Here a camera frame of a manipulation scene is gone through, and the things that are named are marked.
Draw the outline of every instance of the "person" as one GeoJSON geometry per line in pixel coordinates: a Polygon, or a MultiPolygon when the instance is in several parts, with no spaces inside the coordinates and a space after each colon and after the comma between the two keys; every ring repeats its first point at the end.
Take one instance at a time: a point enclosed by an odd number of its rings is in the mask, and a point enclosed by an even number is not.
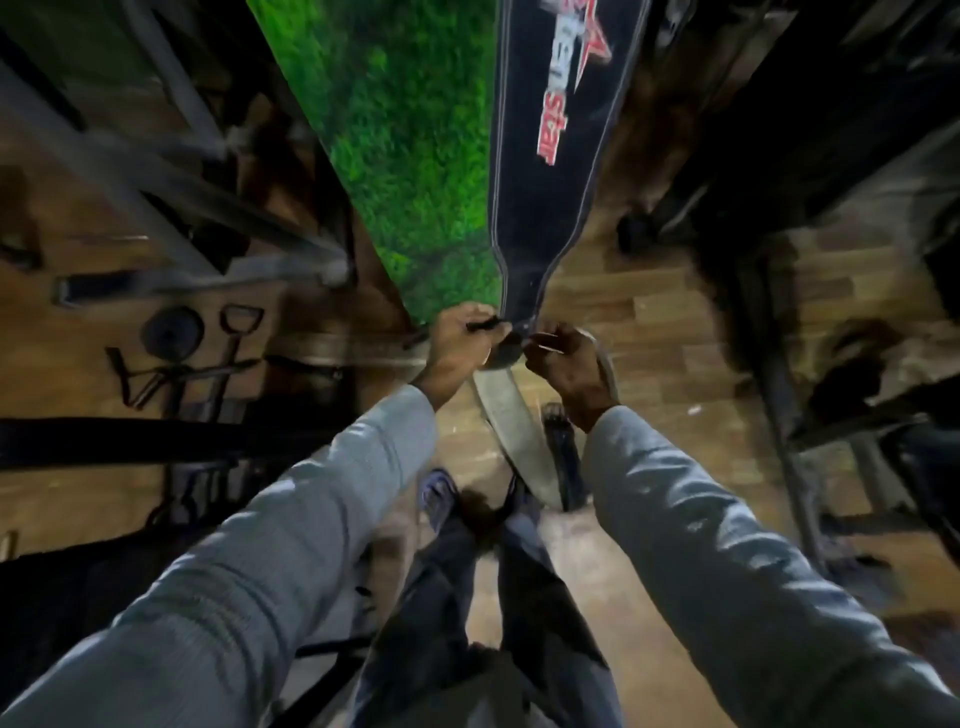
{"type": "MultiPolygon", "coordinates": [[[[372,529],[427,462],[435,411],[509,332],[467,331],[492,315],[478,303],[443,312],[411,385],[178,559],[27,689],[0,728],[257,725],[372,529]]],[[[588,433],[596,518],[737,725],[960,726],[960,703],[929,665],[615,401],[589,339],[568,326],[553,332],[559,351],[532,346],[527,366],[588,433]]],[[[427,476],[420,494],[438,535],[372,645],[352,725],[622,725],[610,670],[553,571],[523,488],[485,535],[500,562],[500,650],[471,646],[464,633],[483,546],[476,512],[445,473],[427,476]]]]}

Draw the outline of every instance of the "wooden floor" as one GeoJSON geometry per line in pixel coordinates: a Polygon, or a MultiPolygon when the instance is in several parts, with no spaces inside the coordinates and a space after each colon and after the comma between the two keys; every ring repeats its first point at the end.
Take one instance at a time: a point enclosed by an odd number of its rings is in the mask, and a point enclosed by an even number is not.
{"type": "MultiPolygon", "coordinates": [[[[682,156],[685,139],[676,137],[685,132],[678,124],[671,127],[675,143],[670,149],[680,150],[682,156]]],[[[713,312],[688,260],[676,253],[657,262],[637,262],[615,250],[613,225],[618,216],[629,202],[654,195],[676,164],[662,155],[644,179],[626,171],[637,156],[652,157],[649,149],[644,152],[640,147],[656,144],[660,137],[656,130],[648,132],[629,138],[622,134],[614,142],[587,229],[551,280],[543,313],[595,333],[612,354],[624,403],[743,496],[765,523],[790,532],[776,459],[756,399],[737,395],[740,377],[724,361],[713,312]]],[[[4,224],[36,226],[47,258],[46,269],[30,276],[0,265],[0,329],[5,342],[0,348],[0,375],[6,383],[0,390],[0,416],[129,415],[103,347],[121,347],[133,368],[150,365],[137,332],[149,314],[167,302],[64,310],[50,305],[50,283],[58,274],[155,262],[156,254],[141,244],[91,246],[69,239],[78,233],[131,230],[19,129],[0,129],[0,172],[11,184],[21,185],[29,211],[29,219],[4,224]]],[[[893,241],[864,221],[841,216],[818,231],[798,231],[792,242],[798,253],[802,302],[795,350],[801,375],[813,376],[818,342],[852,316],[880,315],[905,327],[942,318],[923,273],[906,265],[893,241]]],[[[310,292],[317,319],[323,320],[318,328],[335,326],[331,321],[338,317],[350,321],[348,328],[402,326],[402,316],[381,294],[382,281],[376,276],[365,281],[361,295],[365,303],[359,306],[310,292]]],[[[277,285],[261,285],[184,299],[208,322],[207,338],[194,364],[219,359],[225,337],[213,321],[225,301],[267,306],[265,326],[242,352],[258,355],[275,327],[280,294],[277,285]]],[[[525,370],[518,369],[516,376],[533,407],[555,399],[525,370]]],[[[389,374],[365,377],[360,393],[365,406],[394,386],[389,374]]],[[[257,374],[238,377],[231,392],[253,392],[259,383],[257,374]]],[[[454,472],[462,487],[472,485],[491,500],[502,497],[506,468],[469,390],[442,410],[440,423],[437,461],[454,472]]],[[[837,510],[865,507],[849,455],[826,453],[825,466],[837,510]]],[[[0,476],[0,534],[15,531],[19,552],[109,538],[140,527],[156,505],[157,490],[154,468],[5,474],[0,476]]],[[[592,513],[547,515],[542,533],[558,573],[611,664],[628,723],[651,728],[729,725],[627,559],[592,513]]],[[[905,592],[898,611],[960,610],[960,574],[932,537],[866,539],[861,546],[895,565],[905,592]]],[[[496,643],[500,631],[495,569],[487,558],[480,564],[468,626],[474,639],[487,643],[496,643]]]]}

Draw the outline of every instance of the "black weight belt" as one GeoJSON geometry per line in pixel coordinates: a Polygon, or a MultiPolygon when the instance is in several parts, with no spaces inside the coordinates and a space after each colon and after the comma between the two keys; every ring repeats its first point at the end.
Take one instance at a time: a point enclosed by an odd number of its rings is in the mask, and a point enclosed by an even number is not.
{"type": "Polygon", "coordinates": [[[543,290],[586,222],[650,0],[501,0],[488,227],[516,361],[543,290]]]}

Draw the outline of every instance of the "metal bar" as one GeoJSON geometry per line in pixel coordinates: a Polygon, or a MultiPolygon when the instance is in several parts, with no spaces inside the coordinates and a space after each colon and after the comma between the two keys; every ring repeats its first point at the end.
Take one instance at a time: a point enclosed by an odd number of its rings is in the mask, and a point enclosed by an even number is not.
{"type": "Polygon", "coordinates": [[[330,671],[274,720],[270,728],[326,725],[347,704],[364,659],[362,656],[341,653],[330,671]]]}
{"type": "Polygon", "coordinates": [[[225,158],[228,152],[227,142],[220,133],[217,120],[197,93],[174,49],[170,47],[170,41],[156,20],[154,9],[143,0],[121,0],[120,6],[130,23],[133,36],[154,62],[157,73],[170,91],[170,97],[193,130],[204,152],[217,159],[225,158]]]}
{"type": "Polygon", "coordinates": [[[930,530],[920,516],[901,511],[823,516],[820,524],[831,536],[882,536],[885,533],[917,533],[930,530]]]}
{"type": "MultiPolygon", "coordinates": [[[[98,186],[119,212],[163,248],[179,266],[194,275],[214,275],[216,268],[170,224],[116,169],[108,164],[87,136],[78,131],[47,100],[7,65],[8,54],[22,54],[5,36],[0,36],[0,98],[5,108],[77,177],[98,186]]],[[[21,63],[29,62],[25,57],[21,63]]]]}
{"type": "Polygon", "coordinates": [[[193,293],[269,280],[330,280],[336,279],[340,270],[339,261],[318,268],[289,255],[251,255],[235,258],[223,275],[213,273],[194,276],[182,268],[171,266],[64,276],[54,279],[53,299],[57,305],[81,307],[93,303],[193,293]]]}
{"type": "Polygon", "coordinates": [[[876,466],[876,443],[871,440],[870,435],[860,433],[849,438],[847,444],[850,445],[853,461],[856,463],[856,470],[863,483],[863,492],[870,501],[870,507],[875,513],[884,513],[895,504],[887,502],[887,497],[883,493],[880,470],[876,466]]]}
{"type": "Polygon", "coordinates": [[[293,225],[164,159],[144,153],[114,134],[97,133],[96,139],[106,158],[140,189],[320,266],[318,270],[327,276],[326,285],[346,281],[347,253],[332,236],[316,235],[293,225]]]}
{"type": "Polygon", "coordinates": [[[823,483],[811,464],[786,446],[787,433],[800,419],[801,406],[779,327],[772,317],[769,272],[762,261],[734,266],[721,275],[725,277],[732,317],[770,425],[800,547],[814,569],[826,574],[827,558],[817,507],[823,483]]]}
{"type": "Polygon", "coordinates": [[[898,397],[883,401],[869,412],[836,423],[798,428],[789,440],[796,452],[845,440],[858,432],[877,430],[903,423],[919,414],[950,410],[960,396],[960,375],[948,376],[933,384],[920,384],[898,397]]]}
{"type": "Polygon", "coordinates": [[[317,655],[332,655],[336,652],[346,652],[349,649],[363,649],[371,644],[373,644],[373,635],[350,637],[346,640],[332,640],[326,643],[305,644],[297,649],[294,658],[299,660],[304,657],[316,657],[317,655]]]}
{"type": "Polygon", "coordinates": [[[335,435],[335,430],[326,427],[284,431],[267,426],[136,418],[2,419],[0,472],[303,457],[335,435]]]}

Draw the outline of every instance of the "gray long sleeve shirt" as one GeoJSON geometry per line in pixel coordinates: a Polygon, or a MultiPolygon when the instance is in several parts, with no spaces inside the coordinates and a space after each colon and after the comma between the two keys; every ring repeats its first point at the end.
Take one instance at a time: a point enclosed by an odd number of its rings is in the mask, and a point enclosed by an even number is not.
{"type": "MultiPolygon", "coordinates": [[[[254,726],[347,569],[437,442],[406,386],[178,559],[0,728],[254,726]]],[[[624,406],[590,433],[597,519],[740,726],[960,726],[960,701],[624,406]]]]}

